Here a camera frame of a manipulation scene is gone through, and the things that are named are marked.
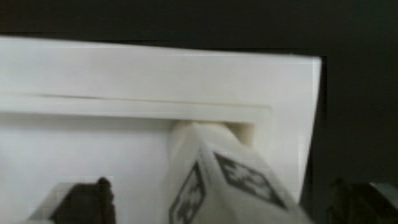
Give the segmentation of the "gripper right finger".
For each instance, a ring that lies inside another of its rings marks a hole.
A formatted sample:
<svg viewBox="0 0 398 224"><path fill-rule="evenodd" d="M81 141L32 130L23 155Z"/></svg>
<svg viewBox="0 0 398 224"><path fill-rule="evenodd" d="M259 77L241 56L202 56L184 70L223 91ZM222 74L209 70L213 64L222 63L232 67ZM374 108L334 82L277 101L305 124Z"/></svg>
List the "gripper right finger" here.
<svg viewBox="0 0 398 224"><path fill-rule="evenodd" d="M398 224L398 184L332 183L326 224Z"/></svg>

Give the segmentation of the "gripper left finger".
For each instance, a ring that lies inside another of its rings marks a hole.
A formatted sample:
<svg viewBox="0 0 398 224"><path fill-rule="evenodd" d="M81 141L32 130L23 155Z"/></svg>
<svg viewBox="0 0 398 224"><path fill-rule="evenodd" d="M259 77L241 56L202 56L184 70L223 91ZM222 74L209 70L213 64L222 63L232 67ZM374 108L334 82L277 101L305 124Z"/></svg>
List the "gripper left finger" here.
<svg viewBox="0 0 398 224"><path fill-rule="evenodd" d="M104 177L76 184L51 213L55 224L117 224L111 183Z"/></svg>

